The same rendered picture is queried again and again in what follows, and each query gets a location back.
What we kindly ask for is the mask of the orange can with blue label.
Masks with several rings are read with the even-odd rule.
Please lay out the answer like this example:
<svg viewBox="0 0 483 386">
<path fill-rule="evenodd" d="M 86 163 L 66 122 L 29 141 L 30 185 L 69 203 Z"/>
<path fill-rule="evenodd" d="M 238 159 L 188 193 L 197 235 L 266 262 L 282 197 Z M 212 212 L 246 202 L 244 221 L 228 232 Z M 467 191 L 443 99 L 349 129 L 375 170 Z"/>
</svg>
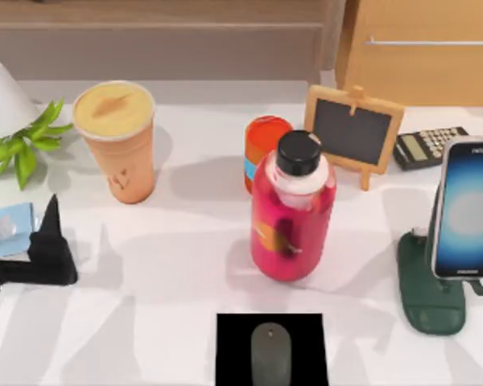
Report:
<svg viewBox="0 0 483 386">
<path fill-rule="evenodd" d="M 251 193 L 252 182 L 260 161 L 275 150 L 279 139 L 293 130 L 290 122 L 275 115 L 256 117 L 245 130 L 244 179 Z"/>
</svg>

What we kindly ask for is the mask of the red bottle with black cap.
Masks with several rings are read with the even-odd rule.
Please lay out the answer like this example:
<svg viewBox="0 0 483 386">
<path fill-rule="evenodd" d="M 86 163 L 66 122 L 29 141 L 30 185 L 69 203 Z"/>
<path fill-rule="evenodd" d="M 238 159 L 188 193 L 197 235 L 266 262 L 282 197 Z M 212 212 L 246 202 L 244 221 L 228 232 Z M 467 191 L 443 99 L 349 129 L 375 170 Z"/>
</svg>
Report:
<svg viewBox="0 0 483 386">
<path fill-rule="evenodd" d="M 336 175 L 320 140 L 285 133 L 252 182 L 250 252 L 262 273 L 297 281 L 319 264 L 336 197 Z"/>
</svg>

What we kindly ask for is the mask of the orange cup with yellow lid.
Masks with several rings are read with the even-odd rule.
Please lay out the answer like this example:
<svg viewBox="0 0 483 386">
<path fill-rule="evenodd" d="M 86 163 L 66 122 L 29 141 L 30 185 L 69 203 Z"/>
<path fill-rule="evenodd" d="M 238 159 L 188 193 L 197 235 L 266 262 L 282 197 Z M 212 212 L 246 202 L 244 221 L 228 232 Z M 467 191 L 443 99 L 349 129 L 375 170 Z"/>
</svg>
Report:
<svg viewBox="0 0 483 386">
<path fill-rule="evenodd" d="M 155 188 L 154 118 L 151 93 L 127 80 L 95 84 L 73 103 L 74 126 L 122 203 L 140 203 Z"/>
</svg>

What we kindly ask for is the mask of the wooden framed blackboard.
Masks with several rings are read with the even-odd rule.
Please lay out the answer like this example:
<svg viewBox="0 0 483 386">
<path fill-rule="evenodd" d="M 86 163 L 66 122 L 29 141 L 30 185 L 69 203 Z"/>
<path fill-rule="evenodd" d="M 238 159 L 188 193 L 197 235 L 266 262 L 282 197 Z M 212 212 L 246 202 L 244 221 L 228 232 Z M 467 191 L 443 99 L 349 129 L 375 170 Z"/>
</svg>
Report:
<svg viewBox="0 0 483 386">
<path fill-rule="evenodd" d="M 329 162 L 356 171 L 367 191 L 370 176 L 386 172 L 404 111 L 398 103 L 366 96 L 361 87 L 312 85 L 303 127 L 320 140 Z"/>
</svg>

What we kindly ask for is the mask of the black mouse mat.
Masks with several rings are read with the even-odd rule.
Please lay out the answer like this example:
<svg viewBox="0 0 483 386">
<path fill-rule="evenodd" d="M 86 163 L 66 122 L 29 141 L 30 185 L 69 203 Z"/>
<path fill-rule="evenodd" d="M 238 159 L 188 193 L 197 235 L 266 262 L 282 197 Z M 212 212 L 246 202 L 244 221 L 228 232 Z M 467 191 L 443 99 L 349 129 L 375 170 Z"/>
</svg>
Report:
<svg viewBox="0 0 483 386">
<path fill-rule="evenodd" d="M 329 386 L 321 314 L 218 314 L 215 355 L 216 386 L 253 386 L 250 338 L 264 322 L 285 327 L 291 336 L 291 386 Z"/>
</svg>

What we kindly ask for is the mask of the grey computer mouse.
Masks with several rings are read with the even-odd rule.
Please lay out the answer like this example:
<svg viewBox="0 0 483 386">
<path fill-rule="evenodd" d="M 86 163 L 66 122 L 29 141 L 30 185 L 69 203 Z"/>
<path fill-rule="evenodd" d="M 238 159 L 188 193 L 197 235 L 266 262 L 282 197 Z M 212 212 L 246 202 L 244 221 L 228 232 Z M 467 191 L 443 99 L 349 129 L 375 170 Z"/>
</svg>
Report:
<svg viewBox="0 0 483 386">
<path fill-rule="evenodd" d="M 291 386 L 292 354 L 288 330 L 275 322 L 257 325 L 250 338 L 253 386 Z"/>
</svg>

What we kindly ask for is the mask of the brown wooden cupboard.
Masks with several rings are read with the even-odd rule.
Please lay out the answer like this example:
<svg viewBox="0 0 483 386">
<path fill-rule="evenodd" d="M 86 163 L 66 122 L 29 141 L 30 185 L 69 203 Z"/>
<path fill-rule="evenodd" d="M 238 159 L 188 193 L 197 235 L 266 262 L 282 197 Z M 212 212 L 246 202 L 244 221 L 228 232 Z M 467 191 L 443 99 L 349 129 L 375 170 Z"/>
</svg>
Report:
<svg viewBox="0 0 483 386">
<path fill-rule="evenodd" d="M 0 0 L 20 80 L 309 80 L 333 68 L 346 0 Z"/>
</svg>

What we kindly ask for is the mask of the black calculator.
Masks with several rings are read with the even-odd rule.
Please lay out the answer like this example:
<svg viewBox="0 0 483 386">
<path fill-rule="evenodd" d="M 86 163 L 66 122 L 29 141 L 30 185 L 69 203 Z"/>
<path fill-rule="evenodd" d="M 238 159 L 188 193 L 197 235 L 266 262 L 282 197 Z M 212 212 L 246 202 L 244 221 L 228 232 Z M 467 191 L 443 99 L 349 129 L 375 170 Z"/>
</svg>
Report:
<svg viewBox="0 0 483 386">
<path fill-rule="evenodd" d="M 399 134 L 393 150 L 394 160 L 402 170 L 439 166 L 445 145 L 453 138 L 468 135 L 461 126 Z"/>
</svg>

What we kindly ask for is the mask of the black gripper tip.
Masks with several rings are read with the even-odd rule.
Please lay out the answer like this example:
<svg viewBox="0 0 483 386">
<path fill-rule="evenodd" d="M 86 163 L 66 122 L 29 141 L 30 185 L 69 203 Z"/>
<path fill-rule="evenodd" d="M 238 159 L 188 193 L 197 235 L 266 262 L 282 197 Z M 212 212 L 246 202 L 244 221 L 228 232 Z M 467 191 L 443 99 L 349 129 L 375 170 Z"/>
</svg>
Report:
<svg viewBox="0 0 483 386">
<path fill-rule="evenodd" d="M 0 260 L 0 289 L 9 283 L 73 285 L 78 272 L 60 224 L 57 195 L 47 204 L 39 229 L 30 234 L 27 261 Z"/>
</svg>

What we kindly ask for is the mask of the pale wooden cupboard door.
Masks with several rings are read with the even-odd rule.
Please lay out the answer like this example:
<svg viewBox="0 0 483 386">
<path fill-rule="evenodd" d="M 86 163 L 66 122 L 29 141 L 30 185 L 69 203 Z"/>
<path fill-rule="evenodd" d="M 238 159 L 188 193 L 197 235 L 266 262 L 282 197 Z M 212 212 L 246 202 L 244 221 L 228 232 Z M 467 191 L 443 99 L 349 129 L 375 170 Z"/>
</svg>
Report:
<svg viewBox="0 0 483 386">
<path fill-rule="evenodd" d="M 377 40 L 483 40 L 483 0 L 346 0 L 339 88 L 403 105 L 483 106 L 483 47 L 369 46 Z"/>
</svg>

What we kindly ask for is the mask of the dark green phone stand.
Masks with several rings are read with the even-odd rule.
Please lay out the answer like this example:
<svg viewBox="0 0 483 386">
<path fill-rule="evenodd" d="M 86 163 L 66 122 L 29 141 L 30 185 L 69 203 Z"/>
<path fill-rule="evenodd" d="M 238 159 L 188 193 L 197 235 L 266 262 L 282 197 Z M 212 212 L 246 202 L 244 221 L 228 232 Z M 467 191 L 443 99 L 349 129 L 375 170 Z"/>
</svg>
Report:
<svg viewBox="0 0 483 386">
<path fill-rule="evenodd" d="M 431 271 L 428 254 L 432 242 L 426 231 L 411 229 L 397 247 L 398 288 L 402 310 L 410 325 L 420 333 L 455 335 L 466 322 L 465 282 L 483 296 L 478 279 L 444 280 Z"/>
</svg>

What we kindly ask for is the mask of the light blue packet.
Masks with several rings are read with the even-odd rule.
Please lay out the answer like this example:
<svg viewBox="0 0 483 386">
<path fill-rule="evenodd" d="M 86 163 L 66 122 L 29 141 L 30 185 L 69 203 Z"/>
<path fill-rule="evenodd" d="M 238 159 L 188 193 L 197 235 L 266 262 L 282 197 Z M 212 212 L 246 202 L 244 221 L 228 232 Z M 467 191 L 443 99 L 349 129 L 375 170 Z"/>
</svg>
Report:
<svg viewBox="0 0 483 386">
<path fill-rule="evenodd" d="M 34 231 L 32 203 L 19 203 L 0 208 L 0 258 L 25 253 Z"/>
</svg>

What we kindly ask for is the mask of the smartphone with pale blue screen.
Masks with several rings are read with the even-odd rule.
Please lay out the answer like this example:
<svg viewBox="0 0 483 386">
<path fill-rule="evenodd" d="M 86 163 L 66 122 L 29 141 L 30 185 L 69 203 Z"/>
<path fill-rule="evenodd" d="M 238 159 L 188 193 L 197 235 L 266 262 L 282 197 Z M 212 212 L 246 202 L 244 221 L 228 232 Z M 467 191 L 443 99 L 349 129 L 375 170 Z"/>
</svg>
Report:
<svg viewBox="0 0 483 386">
<path fill-rule="evenodd" d="M 431 267 L 443 279 L 483 277 L 483 136 L 444 149 Z"/>
</svg>

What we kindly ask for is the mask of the white pot with green plant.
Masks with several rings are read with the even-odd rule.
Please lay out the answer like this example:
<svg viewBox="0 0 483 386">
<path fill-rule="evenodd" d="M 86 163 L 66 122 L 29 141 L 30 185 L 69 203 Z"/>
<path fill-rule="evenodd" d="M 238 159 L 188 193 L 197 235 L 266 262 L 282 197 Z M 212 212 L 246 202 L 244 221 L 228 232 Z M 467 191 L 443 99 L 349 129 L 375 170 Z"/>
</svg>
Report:
<svg viewBox="0 0 483 386">
<path fill-rule="evenodd" d="M 14 170 L 22 190 L 37 167 L 38 152 L 52 152 L 61 147 L 62 135 L 73 124 L 57 125 L 64 100 L 50 101 L 39 109 L 0 63 L 0 176 Z"/>
</svg>

